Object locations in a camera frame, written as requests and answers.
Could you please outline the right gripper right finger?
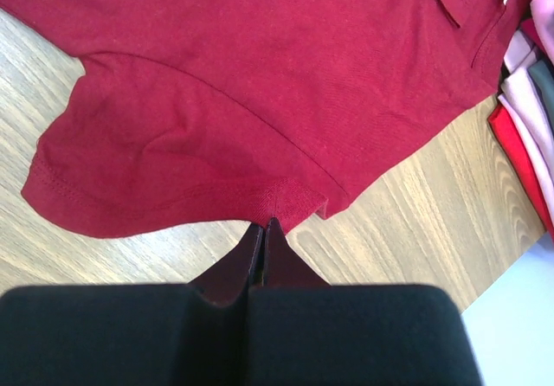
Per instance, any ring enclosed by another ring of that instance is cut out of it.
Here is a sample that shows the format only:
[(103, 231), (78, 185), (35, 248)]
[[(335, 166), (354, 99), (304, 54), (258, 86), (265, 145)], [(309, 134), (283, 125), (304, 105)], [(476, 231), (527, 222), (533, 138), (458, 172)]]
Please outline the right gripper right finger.
[(456, 304), (435, 286), (332, 286), (267, 225), (248, 295), (252, 385), (479, 385)]

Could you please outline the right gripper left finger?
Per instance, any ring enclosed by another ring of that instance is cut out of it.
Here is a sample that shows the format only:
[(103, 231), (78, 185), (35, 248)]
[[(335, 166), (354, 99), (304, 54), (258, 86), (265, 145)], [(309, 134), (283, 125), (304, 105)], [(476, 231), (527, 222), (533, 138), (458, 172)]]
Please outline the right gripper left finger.
[(1, 298), (4, 385), (236, 385), (264, 239), (189, 283), (19, 286)]

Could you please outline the dark red t-shirt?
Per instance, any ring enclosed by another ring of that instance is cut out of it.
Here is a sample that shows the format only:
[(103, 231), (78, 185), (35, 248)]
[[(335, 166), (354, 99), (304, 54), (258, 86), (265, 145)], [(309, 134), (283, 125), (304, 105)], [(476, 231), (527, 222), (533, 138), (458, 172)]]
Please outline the dark red t-shirt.
[(492, 95), (529, 0), (1, 0), (85, 73), (23, 198), (75, 233), (347, 209)]

